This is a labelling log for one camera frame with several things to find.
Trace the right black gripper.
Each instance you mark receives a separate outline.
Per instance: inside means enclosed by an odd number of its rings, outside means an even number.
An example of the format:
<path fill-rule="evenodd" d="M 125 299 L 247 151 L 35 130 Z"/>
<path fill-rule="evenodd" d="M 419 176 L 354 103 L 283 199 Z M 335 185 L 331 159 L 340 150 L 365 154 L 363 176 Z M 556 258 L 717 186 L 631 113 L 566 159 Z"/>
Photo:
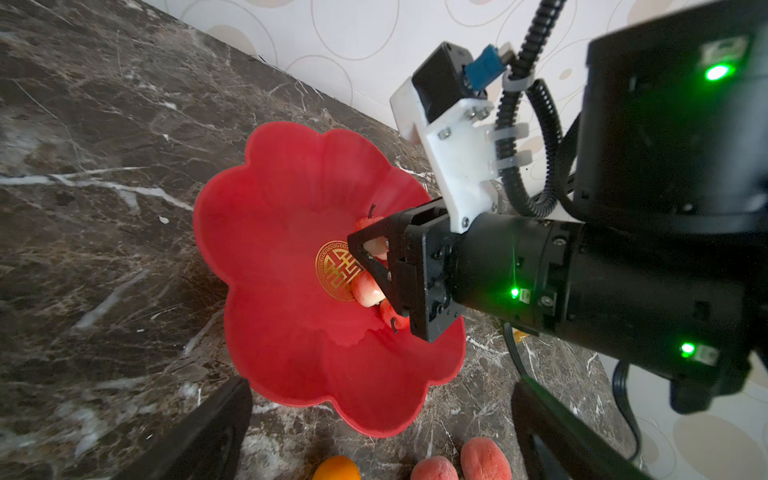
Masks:
<path fill-rule="evenodd" d="M 420 206 L 392 214 L 349 235 L 354 259 L 372 277 L 389 271 L 384 287 L 375 279 L 385 299 L 399 315 L 410 319 L 413 335 L 436 341 L 462 313 L 450 293 L 449 277 L 453 247 L 458 235 L 450 230 L 443 206 Z M 380 260 L 366 247 L 383 240 L 387 260 Z"/>

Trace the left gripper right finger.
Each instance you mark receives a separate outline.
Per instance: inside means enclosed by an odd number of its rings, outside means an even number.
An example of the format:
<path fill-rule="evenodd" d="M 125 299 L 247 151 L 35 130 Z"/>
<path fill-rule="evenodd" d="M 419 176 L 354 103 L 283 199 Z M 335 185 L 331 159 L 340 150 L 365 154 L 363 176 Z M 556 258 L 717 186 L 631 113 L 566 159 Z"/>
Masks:
<path fill-rule="evenodd" d="M 529 376 L 515 384 L 511 410 L 529 479 L 647 477 Z"/>

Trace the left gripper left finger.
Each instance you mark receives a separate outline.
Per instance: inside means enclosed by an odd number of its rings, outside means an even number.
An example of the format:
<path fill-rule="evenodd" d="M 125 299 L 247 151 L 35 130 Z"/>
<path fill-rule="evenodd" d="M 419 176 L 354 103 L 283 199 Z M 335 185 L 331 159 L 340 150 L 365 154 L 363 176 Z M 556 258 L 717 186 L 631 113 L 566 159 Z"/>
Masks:
<path fill-rule="evenodd" d="M 117 479 L 233 479 L 253 407 L 249 383 L 233 377 Z"/>

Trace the small red apple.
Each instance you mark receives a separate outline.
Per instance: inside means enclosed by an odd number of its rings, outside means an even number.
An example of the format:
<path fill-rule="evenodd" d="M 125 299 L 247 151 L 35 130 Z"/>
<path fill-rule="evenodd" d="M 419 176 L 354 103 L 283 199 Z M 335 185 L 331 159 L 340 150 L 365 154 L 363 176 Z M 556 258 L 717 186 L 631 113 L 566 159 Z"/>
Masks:
<path fill-rule="evenodd" d="M 395 334 L 410 330 L 410 318 L 399 315 L 387 299 L 379 304 L 379 313 L 385 325 Z"/>
<path fill-rule="evenodd" d="M 389 251 L 388 240 L 383 237 L 373 238 L 364 243 L 364 249 L 373 257 L 386 261 Z"/>
<path fill-rule="evenodd" d="M 368 210 L 367 215 L 355 223 L 356 231 L 367 228 L 383 219 L 382 216 L 375 215 L 375 210 L 376 210 L 376 205 L 372 204 Z"/>

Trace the small pink peach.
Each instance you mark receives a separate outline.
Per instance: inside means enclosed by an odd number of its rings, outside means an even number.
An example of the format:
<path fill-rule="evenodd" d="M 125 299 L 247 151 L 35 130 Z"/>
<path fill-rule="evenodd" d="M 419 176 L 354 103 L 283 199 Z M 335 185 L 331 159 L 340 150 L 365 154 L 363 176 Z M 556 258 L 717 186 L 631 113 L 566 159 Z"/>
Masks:
<path fill-rule="evenodd" d="M 385 299 L 385 294 L 367 271 L 355 277 L 351 291 L 354 299 L 365 308 L 378 305 Z"/>

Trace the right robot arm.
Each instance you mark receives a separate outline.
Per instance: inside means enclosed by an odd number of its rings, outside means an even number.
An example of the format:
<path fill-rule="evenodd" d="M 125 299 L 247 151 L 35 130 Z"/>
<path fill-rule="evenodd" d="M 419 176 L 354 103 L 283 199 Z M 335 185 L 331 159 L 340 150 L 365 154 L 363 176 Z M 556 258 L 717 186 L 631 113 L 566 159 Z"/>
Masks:
<path fill-rule="evenodd" d="M 767 354 L 767 5 L 715 1 L 593 40 L 561 124 L 535 68 L 564 9 L 522 46 L 441 44 L 392 96 L 441 195 L 348 238 L 412 333 L 464 308 L 668 380 L 679 414 L 738 393 Z"/>

